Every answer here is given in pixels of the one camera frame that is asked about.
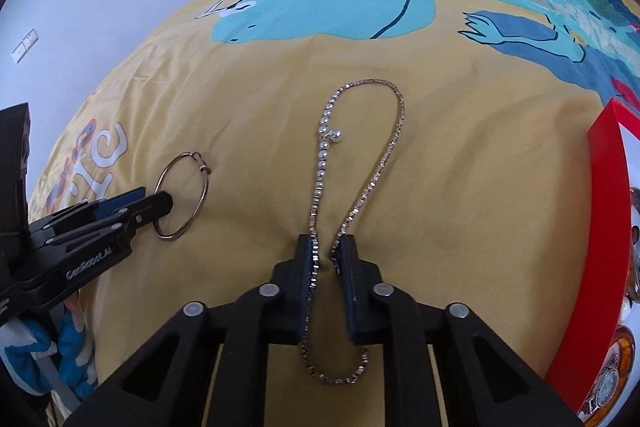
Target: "blue fabric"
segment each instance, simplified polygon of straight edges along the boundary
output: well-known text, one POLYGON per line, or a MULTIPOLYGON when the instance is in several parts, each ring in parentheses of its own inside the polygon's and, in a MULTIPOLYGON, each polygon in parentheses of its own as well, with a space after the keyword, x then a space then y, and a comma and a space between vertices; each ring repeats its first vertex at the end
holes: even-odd
POLYGON ((640 104, 631 92, 640 93, 640 78, 622 60, 588 44, 569 41, 564 28, 549 28, 525 17, 484 10, 466 16, 470 30, 459 32, 465 37, 505 55, 540 64, 560 80, 594 90, 603 105, 612 98, 622 98, 631 109, 639 110, 640 104), (620 86, 630 90, 620 90, 620 86))
POLYGON ((76 315, 65 309, 57 341, 56 344, 49 338, 47 331, 33 319, 12 319, 0 328, 1 358, 18 386, 28 393, 42 395, 51 391, 51 385, 41 374, 32 353, 42 356, 59 352, 60 378, 78 398, 86 398, 96 387, 97 378, 92 340, 86 334, 79 308, 76 315), (87 355, 79 358, 81 353, 87 355))

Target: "metal screw head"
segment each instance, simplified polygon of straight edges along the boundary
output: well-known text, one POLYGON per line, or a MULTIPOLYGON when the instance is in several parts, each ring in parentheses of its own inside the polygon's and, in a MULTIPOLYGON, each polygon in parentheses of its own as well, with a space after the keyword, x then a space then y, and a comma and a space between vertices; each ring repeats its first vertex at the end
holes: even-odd
POLYGON ((204 305, 201 302, 190 302, 184 305, 182 313, 187 317, 197 317, 204 311, 204 305))
POLYGON ((260 289, 258 291, 263 297, 275 297, 278 293, 280 293, 280 288, 277 284, 268 282, 267 284, 263 284, 262 286, 260 286, 260 289))
POLYGON ((394 292, 395 288, 386 282, 379 282, 373 286, 373 293, 381 297, 388 297, 394 292))
POLYGON ((449 313, 454 317, 464 319, 469 314, 469 308, 462 302, 456 302, 449 306, 449 313))

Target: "pearl bead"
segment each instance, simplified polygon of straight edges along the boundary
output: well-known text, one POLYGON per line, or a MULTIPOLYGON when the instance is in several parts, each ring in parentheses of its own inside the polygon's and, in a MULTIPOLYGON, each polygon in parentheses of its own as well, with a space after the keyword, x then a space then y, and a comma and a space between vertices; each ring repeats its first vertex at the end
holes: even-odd
POLYGON ((342 132, 337 129, 329 131, 329 140, 334 143, 340 143, 342 141, 342 132))

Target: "cartoon print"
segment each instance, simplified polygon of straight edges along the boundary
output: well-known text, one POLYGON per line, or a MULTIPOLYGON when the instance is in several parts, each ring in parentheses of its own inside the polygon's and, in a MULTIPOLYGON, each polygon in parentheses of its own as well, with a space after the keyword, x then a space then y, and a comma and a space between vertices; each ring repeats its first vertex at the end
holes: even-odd
POLYGON ((95 119, 91 119, 78 135, 76 145, 72 150, 71 156, 65 160, 65 166, 63 167, 62 172, 60 172, 58 183, 54 185, 47 196, 46 209, 49 214, 56 210, 60 210, 60 208, 70 206, 70 198, 79 196, 80 189, 73 181, 76 175, 79 175, 84 179, 89 187, 89 191, 93 193, 96 200, 100 200, 105 197, 106 192, 113 181, 113 174, 111 172, 107 172, 107 174, 102 178, 102 181, 98 181, 97 177, 92 175, 82 163, 84 159, 87 158, 85 149, 89 146, 89 158, 91 159, 93 166, 98 169, 107 169, 113 166, 116 161, 127 152, 129 143, 127 140, 127 134, 123 127, 120 123, 116 122, 114 129, 118 136, 118 143, 113 152, 108 156, 103 156, 98 149, 98 146, 100 145, 100 138, 104 138, 106 146, 110 147, 113 133, 109 129, 102 129, 96 134, 96 128, 97 122, 95 119))
POLYGON ((327 34, 347 39, 392 38, 428 26, 433 0, 238 0, 205 15, 222 18, 214 41, 248 42, 327 34))
MULTIPOLYGON (((622 60, 640 74, 640 19, 622 0, 499 0, 549 17, 577 42, 622 60)), ((348 39, 392 38, 427 27, 434 0, 220 0, 216 42, 292 39, 327 34, 348 39)))
POLYGON ((528 44, 547 53, 566 57, 572 62, 581 62, 584 60, 584 48, 578 44, 569 30, 563 26, 561 30, 557 30, 553 26, 553 36, 544 39, 533 39, 526 36, 505 36, 489 17, 485 17, 481 13, 471 14, 465 13, 466 26, 472 31, 460 31, 461 35, 480 42, 481 44, 505 44, 506 42, 520 42, 528 44))
MULTIPOLYGON (((498 0, 544 15, 549 26, 506 14, 466 15, 460 34, 547 67, 561 80, 636 107, 640 18, 622 0, 498 0)), ((212 39, 240 43, 327 34, 393 38, 427 27, 434 0, 220 0, 212 39)))
POLYGON ((640 78, 622 60, 576 42, 564 26, 549 27, 525 17, 488 11, 465 15, 469 30, 459 33, 466 38, 540 64, 560 80, 594 90, 603 104, 616 97, 640 113, 635 94, 640 92, 640 78))

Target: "watch face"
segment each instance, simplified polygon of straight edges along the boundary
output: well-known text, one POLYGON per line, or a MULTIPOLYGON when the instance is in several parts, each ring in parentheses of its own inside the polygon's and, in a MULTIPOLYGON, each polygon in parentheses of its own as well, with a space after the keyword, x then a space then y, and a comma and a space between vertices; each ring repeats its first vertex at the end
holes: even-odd
POLYGON ((614 393, 618 387, 620 381, 620 375, 617 369, 607 369, 600 376, 600 383, 596 389, 595 402, 597 407, 603 407, 609 400, 613 398, 614 393))
POLYGON ((599 425, 618 401, 631 374, 635 349, 631 331, 625 327, 619 327, 600 374, 578 411, 578 418, 587 427, 599 425))

